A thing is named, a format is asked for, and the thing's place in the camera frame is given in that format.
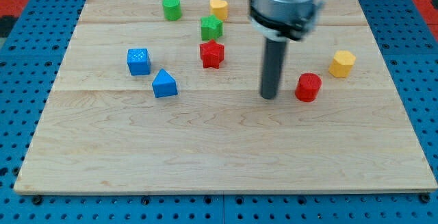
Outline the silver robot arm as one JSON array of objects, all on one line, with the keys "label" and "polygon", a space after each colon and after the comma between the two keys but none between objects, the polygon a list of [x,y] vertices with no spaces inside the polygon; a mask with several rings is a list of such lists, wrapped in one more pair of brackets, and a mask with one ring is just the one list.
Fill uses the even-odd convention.
[{"label": "silver robot arm", "polygon": [[248,0],[252,26],[276,42],[300,41],[315,27],[323,3],[317,0]]}]

